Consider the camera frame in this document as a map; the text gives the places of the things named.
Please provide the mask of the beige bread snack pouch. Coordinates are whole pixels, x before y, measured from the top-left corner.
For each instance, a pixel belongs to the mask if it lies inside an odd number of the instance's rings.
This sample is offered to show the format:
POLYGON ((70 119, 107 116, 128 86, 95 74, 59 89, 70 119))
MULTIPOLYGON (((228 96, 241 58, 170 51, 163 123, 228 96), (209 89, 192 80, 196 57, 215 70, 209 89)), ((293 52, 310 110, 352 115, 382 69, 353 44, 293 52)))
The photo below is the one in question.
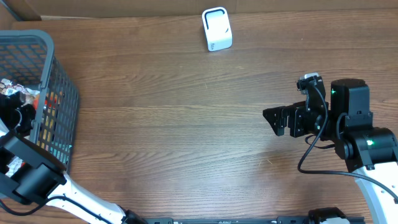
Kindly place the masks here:
POLYGON ((26 88, 23 85, 14 83, 8 79, 3 78, 1 80, 1 94, 6 96, 11 96, 15 93, 20 92, 23 97, 23 105, 34 104, 35 100, 39 99, 40 91, 32 90, 30 88, 26 88))

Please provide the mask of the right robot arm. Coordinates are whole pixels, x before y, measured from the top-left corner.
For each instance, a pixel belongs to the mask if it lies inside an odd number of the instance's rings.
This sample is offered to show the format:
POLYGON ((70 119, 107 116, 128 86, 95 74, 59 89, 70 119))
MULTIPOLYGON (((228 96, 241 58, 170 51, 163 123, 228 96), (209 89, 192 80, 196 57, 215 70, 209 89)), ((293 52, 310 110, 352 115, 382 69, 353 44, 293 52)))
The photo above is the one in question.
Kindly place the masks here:
POLYGON ((353 177, 373 222, 397 223, 397 138, 390 129, 373 125, 366 82, 355 78, 333 81, 330 102, 325 99, 323 79, 316 73, 302 76, 297 89, 305 95, 304 101, 268 108, 262 114, 277 136, 289 128, 294 138, 314 138, 297 165, 298 171, 353 177), (331 141, 347 170, 303 169, 317 141, 331 141))

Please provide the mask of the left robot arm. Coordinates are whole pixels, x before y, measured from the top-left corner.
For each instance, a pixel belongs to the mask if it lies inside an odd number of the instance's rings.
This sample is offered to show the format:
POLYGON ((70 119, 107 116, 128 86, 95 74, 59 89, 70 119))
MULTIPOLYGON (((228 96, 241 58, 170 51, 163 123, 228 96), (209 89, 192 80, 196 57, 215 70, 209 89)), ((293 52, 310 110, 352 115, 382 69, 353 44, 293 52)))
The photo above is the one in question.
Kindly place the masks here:
POLYGON ((76 184, 66 167, 51 153, 23 138, 16 126, 25 121, 19 108, 25 96, 1 95, 1 194, 23 205, 36 203, 31 215, 44 206, 63 209, 88 223, 145 223, 136 213, 107 202, 76 184))

